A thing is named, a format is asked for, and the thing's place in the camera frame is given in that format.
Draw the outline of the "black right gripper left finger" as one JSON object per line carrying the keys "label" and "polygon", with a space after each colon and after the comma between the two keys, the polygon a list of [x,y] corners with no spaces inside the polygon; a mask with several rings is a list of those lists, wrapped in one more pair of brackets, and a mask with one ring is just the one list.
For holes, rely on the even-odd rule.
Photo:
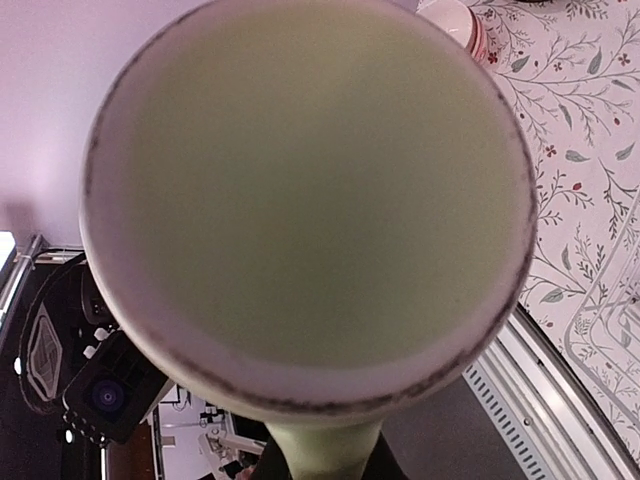
{"label": "black right gripper left finger", "polygon": [[269,438],[254,469],[254,480],[290,480],[286,459],[273,438]]}

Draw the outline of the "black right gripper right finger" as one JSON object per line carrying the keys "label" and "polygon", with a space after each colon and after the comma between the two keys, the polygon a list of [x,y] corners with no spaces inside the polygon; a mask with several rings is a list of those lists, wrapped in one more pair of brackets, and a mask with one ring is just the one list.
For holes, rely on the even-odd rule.
{"label": "black right gripper right finger", "polygon": [[363,480],[408,480],[382,433],[367,461]]}

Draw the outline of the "light green mug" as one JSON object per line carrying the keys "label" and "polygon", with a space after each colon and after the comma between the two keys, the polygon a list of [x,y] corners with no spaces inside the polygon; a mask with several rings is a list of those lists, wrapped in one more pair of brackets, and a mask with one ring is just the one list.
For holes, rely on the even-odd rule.
{"label": "light green mug", "polygon": [[87,145],[109,309],[175,382],[263,422],[295,479],[359,479],[383,420],[514,309],[537,200],[488,72],[386,1],[212,1],[150,38]]}

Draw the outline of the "red patterned white bowl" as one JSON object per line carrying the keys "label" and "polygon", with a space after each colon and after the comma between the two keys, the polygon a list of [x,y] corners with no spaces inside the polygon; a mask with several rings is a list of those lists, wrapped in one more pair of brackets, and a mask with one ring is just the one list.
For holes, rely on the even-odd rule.
{"label": "red patterned white bowl", "polygon": [[469,11],[472,30],[467,45],[467,50],[478,63],[483,63],[488,55],[488,38],[485,27],[478,16],[472,11]]}

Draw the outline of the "beige ceramic bowl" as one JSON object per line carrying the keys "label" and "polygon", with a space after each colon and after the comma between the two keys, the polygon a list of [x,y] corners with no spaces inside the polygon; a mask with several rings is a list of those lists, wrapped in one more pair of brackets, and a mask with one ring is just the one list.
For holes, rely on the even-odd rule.
{"label": "beige ceramic bowl", "polygon": [[448,34],[461,47],[469,50],[474,38],[472,13],[458,0],[419,1],[416,14]]}

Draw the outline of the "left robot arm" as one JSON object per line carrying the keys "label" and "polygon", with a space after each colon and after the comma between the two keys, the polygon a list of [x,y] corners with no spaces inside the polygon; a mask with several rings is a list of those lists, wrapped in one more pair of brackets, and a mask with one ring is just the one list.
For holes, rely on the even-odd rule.
{"label": "left robot arm", "polygon": [[102,479],[104,441],[72,426],[63,394],[86,363],[82,253],[29,273],[1,345],[1,476]]}

